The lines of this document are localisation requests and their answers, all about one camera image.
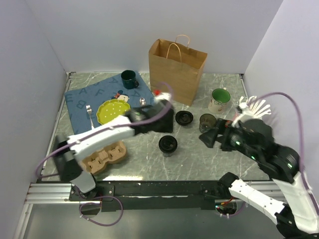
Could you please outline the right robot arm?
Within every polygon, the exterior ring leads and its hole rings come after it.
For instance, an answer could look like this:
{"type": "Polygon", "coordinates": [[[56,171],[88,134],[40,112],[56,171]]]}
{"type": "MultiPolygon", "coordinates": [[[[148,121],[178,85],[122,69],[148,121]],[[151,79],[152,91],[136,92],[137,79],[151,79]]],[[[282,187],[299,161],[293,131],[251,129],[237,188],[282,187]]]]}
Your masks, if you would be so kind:
{"type": "Polygon", "coordinates": [[[272,128],[261,119],[250,119],[232,126],[219,119],[215,127],[199,136],[212,148],[220,143],[222,151],[238,151],[255,161],[280,188],[285,201],[278,201],[246,184],[228,172],[218,180],[218,194],[240,199],[262,212],[286,239],[313,239],[319,235],[319,205],[305,175],[301,159],[290,147],[275,143],[272,128]]]}

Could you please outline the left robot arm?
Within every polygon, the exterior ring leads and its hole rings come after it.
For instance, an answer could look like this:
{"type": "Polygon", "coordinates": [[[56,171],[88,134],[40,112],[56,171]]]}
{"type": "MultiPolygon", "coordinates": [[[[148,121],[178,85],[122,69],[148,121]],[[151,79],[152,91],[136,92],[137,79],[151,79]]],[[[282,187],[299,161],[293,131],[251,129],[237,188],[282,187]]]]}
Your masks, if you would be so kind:
{"type": "Polygon", "coordinates": [[[170,94],[163,93],[155,97],[153,105],[133,108],[107,124],[77,135],[56,136],[52,158],[60,181],[74,184],[83,197],[94,200],[99,188],[80,162],[105,146],[141,133],[171,133],[173,115],[170,94]]]}

